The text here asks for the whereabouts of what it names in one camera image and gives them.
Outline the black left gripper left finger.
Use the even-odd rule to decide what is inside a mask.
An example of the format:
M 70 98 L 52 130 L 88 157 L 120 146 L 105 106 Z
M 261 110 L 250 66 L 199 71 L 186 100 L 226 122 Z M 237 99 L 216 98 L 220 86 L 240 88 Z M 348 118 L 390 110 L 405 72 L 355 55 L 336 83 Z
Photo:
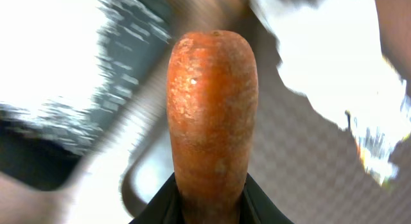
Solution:
M 174 173 L 129 224 L 185 224 Z

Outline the silver foil snack wrapper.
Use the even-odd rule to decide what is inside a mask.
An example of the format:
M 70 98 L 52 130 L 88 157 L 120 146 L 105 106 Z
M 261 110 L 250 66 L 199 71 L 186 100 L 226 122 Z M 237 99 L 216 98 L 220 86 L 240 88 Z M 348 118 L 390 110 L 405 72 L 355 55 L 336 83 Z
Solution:
M 410 96 L 407 81 L 386 56 L 382 56 L 382 66 L 390 73 L 383 88 L 345 114 L 364 171 L 380 186 L 390 188 L 399 173 L 390 156 L 410 138 Z

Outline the white paper napkin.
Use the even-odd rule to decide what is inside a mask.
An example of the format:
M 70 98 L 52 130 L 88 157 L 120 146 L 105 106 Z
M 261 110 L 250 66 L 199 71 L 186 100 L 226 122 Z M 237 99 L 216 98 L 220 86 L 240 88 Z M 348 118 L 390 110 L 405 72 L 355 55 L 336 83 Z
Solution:
M 375 0 L 250 0 L 277 40 L 279 75 L 325 119 L 409 130 L 405 82 L 383 57 Z

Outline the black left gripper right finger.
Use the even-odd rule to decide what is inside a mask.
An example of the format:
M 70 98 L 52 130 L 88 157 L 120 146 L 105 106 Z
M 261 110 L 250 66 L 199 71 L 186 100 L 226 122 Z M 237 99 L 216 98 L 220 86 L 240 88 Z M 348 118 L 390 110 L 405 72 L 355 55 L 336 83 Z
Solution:
M 293 224 L 248 174 L 241 192 L 239 224 Z

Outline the orange carrot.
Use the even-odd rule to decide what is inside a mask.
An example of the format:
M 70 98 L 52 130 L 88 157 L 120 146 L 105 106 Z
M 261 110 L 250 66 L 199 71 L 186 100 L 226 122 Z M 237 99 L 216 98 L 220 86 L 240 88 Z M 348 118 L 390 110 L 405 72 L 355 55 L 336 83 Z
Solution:
M 167 116 L 186 223 L 237 223 L 258 107 L 249 43 L 232 31 L 185 34 L 171 52 Z

